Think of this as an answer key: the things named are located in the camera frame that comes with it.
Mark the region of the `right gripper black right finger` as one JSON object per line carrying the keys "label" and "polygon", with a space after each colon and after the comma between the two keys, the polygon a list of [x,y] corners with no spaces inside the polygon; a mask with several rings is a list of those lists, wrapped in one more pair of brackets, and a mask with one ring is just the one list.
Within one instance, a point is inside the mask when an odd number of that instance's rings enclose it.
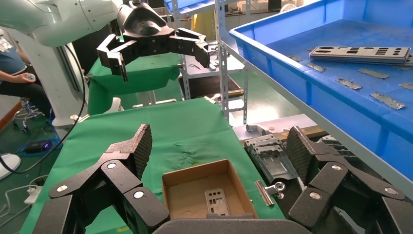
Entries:
{"label": "right gripper black right finger", "polygon": [[286,154],[304,189],[288,218],[312,233],[339,208],[367,234],[410,234],[413,205],[396,186],[353,166],[334,147],[290,129]]}

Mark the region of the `bare person hand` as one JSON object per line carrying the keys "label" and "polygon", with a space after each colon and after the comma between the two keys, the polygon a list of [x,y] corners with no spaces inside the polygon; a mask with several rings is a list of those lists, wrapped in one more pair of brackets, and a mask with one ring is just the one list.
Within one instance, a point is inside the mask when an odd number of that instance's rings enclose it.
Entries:
{"label": "bare person hand", "polygon": [[12,76],[13,83],[32,83],[33,80],[28,78],[28,73],[21,73],[15,76]]}

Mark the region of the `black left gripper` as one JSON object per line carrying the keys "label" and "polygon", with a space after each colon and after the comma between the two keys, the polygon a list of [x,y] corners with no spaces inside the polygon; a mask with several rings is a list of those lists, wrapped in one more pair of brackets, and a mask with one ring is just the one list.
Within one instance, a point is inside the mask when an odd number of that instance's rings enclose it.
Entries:
{"label": "black left gripper", "polygon": [[115,34],[108,35],[97,47],[104,67],[115,76],[128,82],[126,65],[138,57],[176,53],[194,56],[204,67],[210,64],[209,44],[206,36],[186,28],[176,31],[145,2],[124,0],[119,6],[117,22],[123,40]]}

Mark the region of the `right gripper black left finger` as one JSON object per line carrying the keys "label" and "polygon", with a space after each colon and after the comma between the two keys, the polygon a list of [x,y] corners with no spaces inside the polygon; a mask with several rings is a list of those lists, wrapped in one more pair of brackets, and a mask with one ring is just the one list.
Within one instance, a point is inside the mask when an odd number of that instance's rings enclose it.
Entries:
{"label": "right gripper black left finger", "polygon": [[169,211],[141,180],[151,150],[147,123],[131,139],[111,144],[95,164],[50,189],[33,233],[83,234],[108,207],[133,233],[153,233],[169,221]]}

